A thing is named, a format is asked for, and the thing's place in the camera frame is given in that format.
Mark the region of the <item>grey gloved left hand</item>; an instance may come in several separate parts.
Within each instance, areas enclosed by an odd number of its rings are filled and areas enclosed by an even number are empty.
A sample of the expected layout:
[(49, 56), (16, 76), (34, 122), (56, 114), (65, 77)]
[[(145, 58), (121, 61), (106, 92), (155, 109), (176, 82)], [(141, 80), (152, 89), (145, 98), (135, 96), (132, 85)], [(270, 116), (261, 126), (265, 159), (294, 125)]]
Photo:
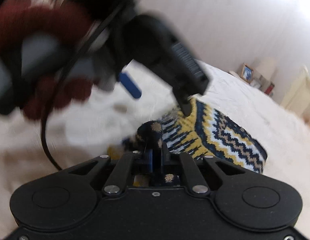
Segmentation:
[[(48, 35), (34, 35), (0, 57), (0, 114), (26, 105), (43, 107), (52, 97), (58, 77), (73, 57), (73, 50)], [(86, 101), (91, 95), (92, 63), (80, 57), (60, 87), (54, 105)]]

